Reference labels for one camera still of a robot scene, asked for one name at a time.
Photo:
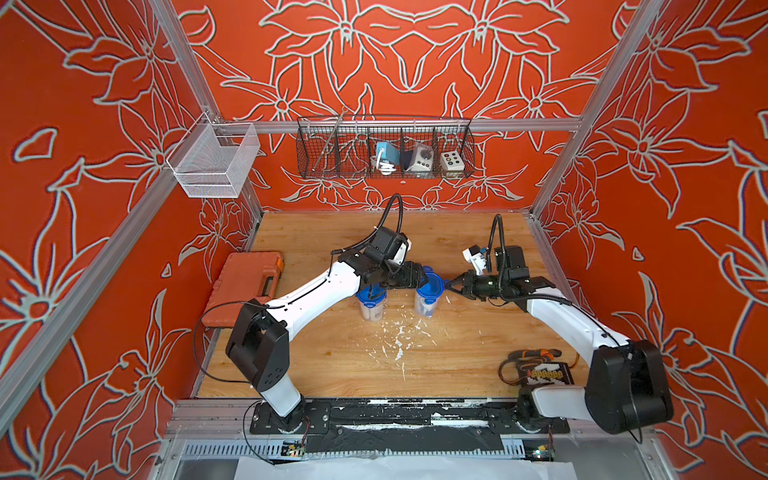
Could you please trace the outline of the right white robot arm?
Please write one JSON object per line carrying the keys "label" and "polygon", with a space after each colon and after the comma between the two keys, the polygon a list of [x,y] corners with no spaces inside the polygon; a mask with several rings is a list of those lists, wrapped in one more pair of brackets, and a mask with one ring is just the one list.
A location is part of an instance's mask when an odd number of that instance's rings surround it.
{"label": "right white robot arm", "polygon": [[586,362],[583,387],[523,387],[517,422],[535,429],[549,418],[591,421],[609,434],[642,430],[671,420],[674,406],[658,347],[603,325],[550,280],[530,275],[521,248],[481,248],[462,253],[471,268],[447,290],[470,300],[513,303],[552,329]]}

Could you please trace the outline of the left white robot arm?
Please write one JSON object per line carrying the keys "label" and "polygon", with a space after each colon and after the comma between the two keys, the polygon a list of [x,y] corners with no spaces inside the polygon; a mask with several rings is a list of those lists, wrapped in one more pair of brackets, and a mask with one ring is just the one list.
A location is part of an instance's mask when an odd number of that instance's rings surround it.
{"label": "left white robot arm", "polygon": [[354,255],[334,262],[302,287],[260,304],[241,307],[225,352],[273,414],[292,425],[303,417],[304,398],[294,386],[290,344],[313,320],[372,285],[386,290],[418,289],[427,283],[422,264],[374,262]]}

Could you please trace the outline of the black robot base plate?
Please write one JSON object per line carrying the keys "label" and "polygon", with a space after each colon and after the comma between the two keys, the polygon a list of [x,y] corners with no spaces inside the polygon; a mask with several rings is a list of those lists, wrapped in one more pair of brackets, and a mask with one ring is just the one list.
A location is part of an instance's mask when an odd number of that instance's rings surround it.
{"label": "black robot base plate", "polygon": [[567,434],[563,419],[545,418],[525,424],[517,417],[513,398],[307,398],[294,418],[294,427],[282,425],[267,404],[247,417],[251,434],[324,434],[336,427],[394,429],[422,427],[486,428],[497,434]]}

